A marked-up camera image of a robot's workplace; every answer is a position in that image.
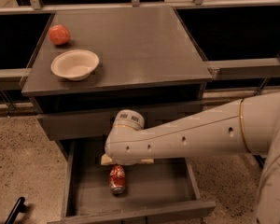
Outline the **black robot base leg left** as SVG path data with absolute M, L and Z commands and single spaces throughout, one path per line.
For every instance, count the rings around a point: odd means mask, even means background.
M 14 224 L 14 221 L 16 220 L 19 213 L 24 213 L 26 210 L 25 205 L 25 198 L 20 197 L 14 204 L 13 208 L 11 209 L 9 215 L 7 216 L 7 219 L 5 221 L 5 224 Z

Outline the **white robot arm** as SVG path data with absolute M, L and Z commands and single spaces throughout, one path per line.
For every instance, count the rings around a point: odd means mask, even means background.
M 280 224 L 280 92 L 240 99 L 153 128 L 132 110 L 116 115 L 102 165 L 155 159 L 262 154 L 253 224 Z

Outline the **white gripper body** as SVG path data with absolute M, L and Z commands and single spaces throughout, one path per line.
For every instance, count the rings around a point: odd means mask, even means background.
M 124 109 L 118 112 L 118 114 L 116 115 L 113 126 L 125 126 L 139 131 L 144 129 L 145 120 L 138 112 Z

